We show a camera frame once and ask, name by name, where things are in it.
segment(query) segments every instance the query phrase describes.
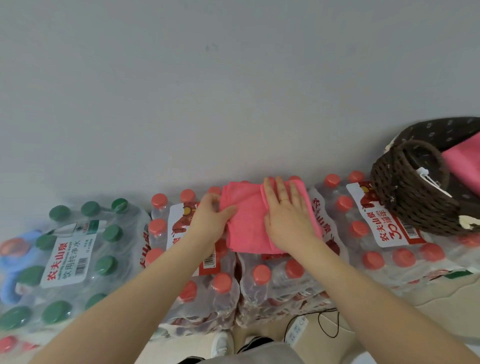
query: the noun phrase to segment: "white power strip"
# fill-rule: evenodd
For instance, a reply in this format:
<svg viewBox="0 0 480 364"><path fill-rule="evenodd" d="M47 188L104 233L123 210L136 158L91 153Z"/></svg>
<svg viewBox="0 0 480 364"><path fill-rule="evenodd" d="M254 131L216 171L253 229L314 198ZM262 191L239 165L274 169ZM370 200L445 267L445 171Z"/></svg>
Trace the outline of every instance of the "white power strip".
<svg viewBox="0 0 480 364"><path fill-rule="evenodd" d="M290 326L290 329L287 331L287 336L285 337L285 342L289 347L293 348L295 346L307 328L307 325L308 320L305 316L298 316L295 321L293 321L293 325Z"/></svg>

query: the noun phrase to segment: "black cable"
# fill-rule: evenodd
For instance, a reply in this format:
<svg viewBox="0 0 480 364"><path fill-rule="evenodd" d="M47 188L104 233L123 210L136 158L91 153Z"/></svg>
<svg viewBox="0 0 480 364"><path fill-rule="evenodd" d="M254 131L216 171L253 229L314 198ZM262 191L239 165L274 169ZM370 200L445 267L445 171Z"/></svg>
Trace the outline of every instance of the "black cable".
<svg viewBox="0 0 480 364"><path fill-rule="evenodd" d="M327 334L326 331L324 330L324 328L322 327L322 324L320 323L320 315L324 314L326 312L337 312L337 315L336 315L336 333L335 333L334 336L331 336L331 335ZM290 324L292 323L293 320L295 320L297 317L300 317L300 316L307 316L307 315L312 315L312 314L318 314L318 316L317 316L318 325L320 326L320 328L322 329L322 331L324 332L324 334L326 336L328 336L329 338L332 338L332 339L335 339L338 336L338 333L340 331L340 312L336 308L328 308L328 309L323 310L323 311L315 311L315 312L310 312L308 314L293 316L292 319L287 324L287 328L285 329L285 334L283 335L283 341L285 342L285 339L287 338L288 327L290 326Z"/></svg>

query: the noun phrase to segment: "folded pink cloth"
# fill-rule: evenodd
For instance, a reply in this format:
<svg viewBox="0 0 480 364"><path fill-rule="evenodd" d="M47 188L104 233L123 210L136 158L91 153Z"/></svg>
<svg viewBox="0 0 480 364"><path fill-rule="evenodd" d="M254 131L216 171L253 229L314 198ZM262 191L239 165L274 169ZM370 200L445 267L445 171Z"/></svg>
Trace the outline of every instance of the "folded pink cloth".
<svg viewBox="0 0 480 364"><path fill-rule="evenodd" d="M305 199L307 206L311 206L307 189L300 180L293 180L300 195ZM268 238L265 230L264 217L268 212L268 203L265 197L263 184L230 182L223 187L220 198L220 210L236 205L238 211L232 217L228 225L227 246L234 252L253 254L281 254ZM312 221L315 234L321 238L322 229L309 209L310 220Z"/></svg>
<svg viewBox="0 0 480 364"><path fill-rule="evenodd" d="M450 171L480 196L480 133L444 151L442 156Z"/></svg>

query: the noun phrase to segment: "hand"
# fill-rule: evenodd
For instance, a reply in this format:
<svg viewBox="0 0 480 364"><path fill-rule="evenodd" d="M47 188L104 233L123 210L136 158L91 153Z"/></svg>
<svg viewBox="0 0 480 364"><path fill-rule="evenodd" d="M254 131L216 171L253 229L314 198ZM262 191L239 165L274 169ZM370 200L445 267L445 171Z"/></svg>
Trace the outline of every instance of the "hand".
<svg viewBox="0 0 480 364"><path fill-rule="evenodd" d="M218 212L220 195L206 194L200 201L200 204L193 215L188 234L196 241L201 241L214 246L215 242L221 238L225 225L237 212L236 206L229 206L222 212Z"/></svg>
<svg viewBox="0 0 480 364"><path fill-rule="evenodd" d="M269 178L264 179L265 196L270 212L265 215L265 228L270 240L280 249L292 254L299 242L306 238L316 238L309 216L309 207L300 196L295 184L290 182L288 196L285 184L276 178L278 197Z"/></svg>

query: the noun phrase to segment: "gray wall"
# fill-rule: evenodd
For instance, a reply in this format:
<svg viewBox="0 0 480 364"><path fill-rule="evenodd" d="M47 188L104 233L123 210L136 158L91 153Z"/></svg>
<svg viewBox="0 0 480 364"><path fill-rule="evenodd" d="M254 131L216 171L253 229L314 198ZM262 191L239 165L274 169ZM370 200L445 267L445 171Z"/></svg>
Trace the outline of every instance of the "gray wall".
<svg viewBox="0 0 480 364"><path fill-rule="evenodd" d="M53 205L367 168L478 115L478 0L3 0L0 239Z"/></svg>

